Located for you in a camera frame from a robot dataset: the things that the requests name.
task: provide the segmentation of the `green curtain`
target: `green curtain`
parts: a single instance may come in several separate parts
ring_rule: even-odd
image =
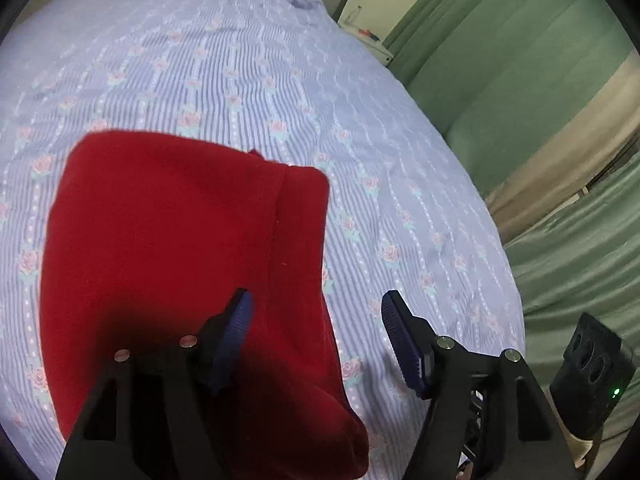
[[[527,363],[548,385],[583,311],[640,348],[640,154],[578,202],[507,244],[522,297]],[[640,411],[636,374],[606,424],[627,430]]]
[[[484,197],[633,50],[604,0],[418,0],[385,46],[396,56],[389,69]]]

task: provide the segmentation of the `metal screw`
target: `metal screw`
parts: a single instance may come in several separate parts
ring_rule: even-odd
[[[113,355],[113,358],[116,360],[116,362],[123,363],[124,361],[129,359],[130,355],[131,354],[130,354],[129,350],[127,350],[126,348],[123,348],[122,350],[118,350]]]
[[[440,348],[443,348],[445,350],[451,350],[456,345],[456,342],[453,341],[453,339],[450,338],[448,335],[439,336],[436,339],[436,343]]]
[[[198,338],[194,335],[183,335],[180,338],[180,346],[182,348],[191,348],[198,344]]]
[[[504,356],[512,363],[517,363],[520,359],[522,359],[520,352],[514,350],[513,348],[507,348],[504,351]]]

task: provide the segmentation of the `red towel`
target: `red towel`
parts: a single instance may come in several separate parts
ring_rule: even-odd
[[[244,287],[254,318],[220,398],[232,473],[364,475],[367,434],[321,293],[327,201],[313,168],[163,134],[86,136],[51,209],[42,271],[42,349],[62,433],[116,350],[175,344]]]

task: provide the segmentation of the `bedsheet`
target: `bedsheet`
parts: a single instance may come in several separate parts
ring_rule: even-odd
[[[367,478],[402,476],[426,410],[386,339],[384,292],[469,349],[524,351],[520,298],[468,175],[320,0],[55,0],[9,34],[0,73],[0,423],[39,478],[64,446],[39,345],[44,233],[87,131],[169,132],[326,173],[322,290],[369,432]]]

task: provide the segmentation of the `curtain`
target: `curtain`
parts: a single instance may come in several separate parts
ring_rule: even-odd
[[[640,349],[640,154],[589,194],[506,245],[524,306],[527,363],[547,386],[587,311]],[[635,375],[605,425],[628,430],[640,410]]]
[[[640,57],[604,0],[418,0],[385,46],[503,241],[585,186],[640,124]]]

